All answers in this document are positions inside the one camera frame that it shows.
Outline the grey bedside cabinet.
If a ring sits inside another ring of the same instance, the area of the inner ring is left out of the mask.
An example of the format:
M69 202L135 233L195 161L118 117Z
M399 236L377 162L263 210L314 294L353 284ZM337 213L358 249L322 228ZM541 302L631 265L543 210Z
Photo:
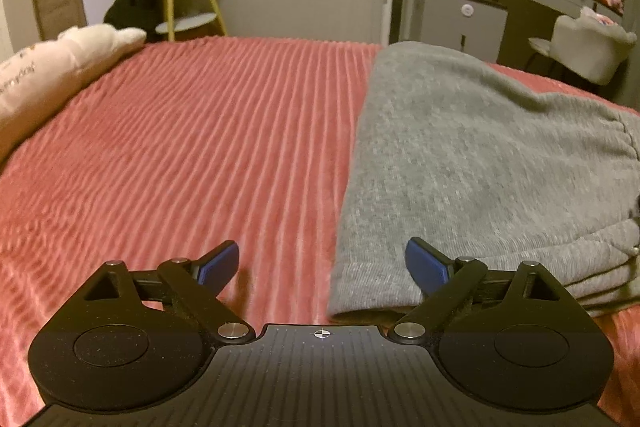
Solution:
M408 39L497 63L507 18L488 0L413 0Z

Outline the pink ribbed bed blanket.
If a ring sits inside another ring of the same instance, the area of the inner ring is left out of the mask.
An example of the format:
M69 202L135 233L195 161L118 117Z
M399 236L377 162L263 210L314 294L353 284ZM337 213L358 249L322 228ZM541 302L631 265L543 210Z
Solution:
M255 327L329 320L335 234L378 47L273 38L150 44L1 169L1 421L40 410L32 338L106 260L152 269L226 239L224 302Z

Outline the black bag on floor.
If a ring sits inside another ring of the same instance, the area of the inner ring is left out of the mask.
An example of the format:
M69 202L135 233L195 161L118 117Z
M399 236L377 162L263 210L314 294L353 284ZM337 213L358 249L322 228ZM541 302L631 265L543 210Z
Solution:
M103 19L104 24L110 24L116 29L133 27L144 30L147 42L162 40L156 28L163 21L160 0L115 0Z

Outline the grey upholstered chair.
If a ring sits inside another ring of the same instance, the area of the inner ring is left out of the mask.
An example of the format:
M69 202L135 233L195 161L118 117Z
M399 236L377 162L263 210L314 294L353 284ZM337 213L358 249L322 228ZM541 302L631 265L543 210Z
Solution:
M536 57L547 57L583 80L605 87L637 41L635 32L626 31L611 17L583 6L577 18L560 15L555 20L550 40L528 39L533 54L525 70L529 70Z

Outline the grey sweatpants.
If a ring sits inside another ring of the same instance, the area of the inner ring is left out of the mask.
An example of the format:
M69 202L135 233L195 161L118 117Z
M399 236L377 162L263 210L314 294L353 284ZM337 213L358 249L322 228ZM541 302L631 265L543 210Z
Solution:
M586 310L639 299L639 117L539 93L472 56L401 42L375 59L328 312L420 303L420 237L490 269L544 265Z

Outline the cream printed pillow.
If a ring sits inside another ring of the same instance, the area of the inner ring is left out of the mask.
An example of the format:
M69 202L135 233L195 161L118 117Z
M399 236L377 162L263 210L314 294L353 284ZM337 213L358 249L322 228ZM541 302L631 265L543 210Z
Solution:
M146 41L140 28L71 27L1 64L1 157L34 133L79 91Z

